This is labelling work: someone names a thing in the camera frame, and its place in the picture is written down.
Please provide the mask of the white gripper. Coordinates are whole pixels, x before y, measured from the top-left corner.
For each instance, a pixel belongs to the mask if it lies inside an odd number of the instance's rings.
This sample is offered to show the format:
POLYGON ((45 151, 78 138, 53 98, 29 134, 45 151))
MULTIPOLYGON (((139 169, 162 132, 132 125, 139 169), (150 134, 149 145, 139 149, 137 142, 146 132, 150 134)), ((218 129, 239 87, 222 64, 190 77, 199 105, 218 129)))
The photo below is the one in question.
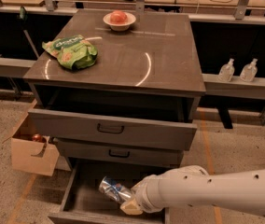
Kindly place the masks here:
POLYGON ((156 175, 149 175, 135 184, 132 188, 132 194, 134 200, 124 202, 120 209, 126 214, 131 216, 141 215, 143 212, 156 213, 161 211, 161 208, 155 206, 151 202, 149 192, 151 191, 150 185, 154 184, 154 181, 158 177, 156 175))

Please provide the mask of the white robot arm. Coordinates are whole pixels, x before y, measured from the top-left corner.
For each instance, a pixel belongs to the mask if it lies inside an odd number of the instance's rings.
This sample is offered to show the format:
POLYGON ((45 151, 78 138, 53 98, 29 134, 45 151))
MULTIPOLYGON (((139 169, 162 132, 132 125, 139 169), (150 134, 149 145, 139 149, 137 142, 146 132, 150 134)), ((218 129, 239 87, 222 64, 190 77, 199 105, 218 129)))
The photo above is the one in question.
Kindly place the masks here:
POLYGON ((120 209, 127 215, 185 205, 212 205, 265 217, 265 170, 209 175, 197 165, 150 175, 120 209))

